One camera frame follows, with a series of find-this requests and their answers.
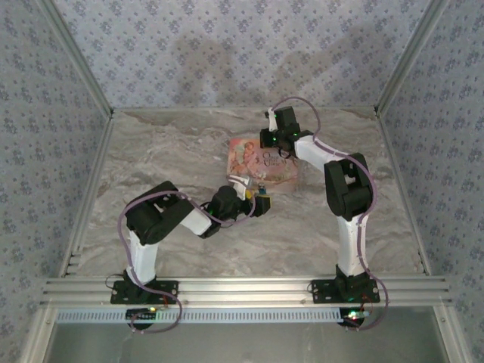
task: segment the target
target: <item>marble surface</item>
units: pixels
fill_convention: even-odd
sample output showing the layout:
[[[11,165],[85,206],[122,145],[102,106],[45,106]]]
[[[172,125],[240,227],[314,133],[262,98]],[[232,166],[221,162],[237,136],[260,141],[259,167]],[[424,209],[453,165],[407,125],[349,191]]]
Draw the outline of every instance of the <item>marble surface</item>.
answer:
[[[422,272],[377,121],[370,110],[320,109],[320,139],[359,151],[377,180],[379,203],[367,227],[373,271]],[[296,108],[302,129],[316,127],[311,110]],[[226,184],[228,141],[258,137],[263,110],[126,110],[114,115],[104,169],[88,224],[78,275],[106,276],[126,267],[116,220],[134,197],[170,180],[199,203]],[[293,194],[274,194],[261,218],[222,229],[206,240],[178,226],[161,244],[159,276],[318,275],[334,273],[338,228],[324,193],[324,176],[299,164]]]

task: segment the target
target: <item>white cable tray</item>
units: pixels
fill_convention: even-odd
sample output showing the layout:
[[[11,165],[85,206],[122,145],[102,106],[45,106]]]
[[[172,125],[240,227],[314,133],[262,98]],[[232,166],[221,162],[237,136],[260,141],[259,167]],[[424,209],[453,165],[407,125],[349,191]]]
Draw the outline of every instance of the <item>white cable tray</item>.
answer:
[[[75,323],[126,323],[126,309],[59,309],[56,322]],[[171,323],[178,310],[157,311],[153,320],[136,322]],[[260,324],[260,323],[334,323],[343,319],[338,308],[270,308],[270,309],[184,309],[184,324]]]

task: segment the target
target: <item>wall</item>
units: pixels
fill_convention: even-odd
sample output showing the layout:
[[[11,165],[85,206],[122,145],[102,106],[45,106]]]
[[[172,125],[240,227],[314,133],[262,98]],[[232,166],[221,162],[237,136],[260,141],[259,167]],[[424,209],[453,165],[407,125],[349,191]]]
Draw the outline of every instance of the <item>wall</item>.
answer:
[[[484,361],[484,4],[451,0],[384,117],[434,274]]]
[[[377,103],[428,0],[55,0],[113,107]]]
[[[0,361],[54,277],[104,126],[33,0],[0,2]]]

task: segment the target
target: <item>book cover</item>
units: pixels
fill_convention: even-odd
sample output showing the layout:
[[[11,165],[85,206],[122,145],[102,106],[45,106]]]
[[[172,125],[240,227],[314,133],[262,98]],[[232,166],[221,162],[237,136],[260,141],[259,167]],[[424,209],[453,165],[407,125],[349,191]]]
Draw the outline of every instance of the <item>book cover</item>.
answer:
[[[261,149],[259,139],[232,138],[229,144],[227,175],[248,175],[268,193],[290,193],[296,190],[297,159],[285,159],[277,148]]]

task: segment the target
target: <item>blue floral wallpaper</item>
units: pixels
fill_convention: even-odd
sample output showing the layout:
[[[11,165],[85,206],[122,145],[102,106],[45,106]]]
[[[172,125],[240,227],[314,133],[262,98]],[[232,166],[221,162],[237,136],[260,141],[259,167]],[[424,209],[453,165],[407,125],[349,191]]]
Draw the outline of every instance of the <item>blue floral wallpaper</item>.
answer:
[[[451,0],[385,115],[433,273],[484,362],[484,3]]]
[[[34,0],[0,2],[0,362],[54,277],[104,119]]]
[[[377,103],[428,0],[54,0],[112,107]]]

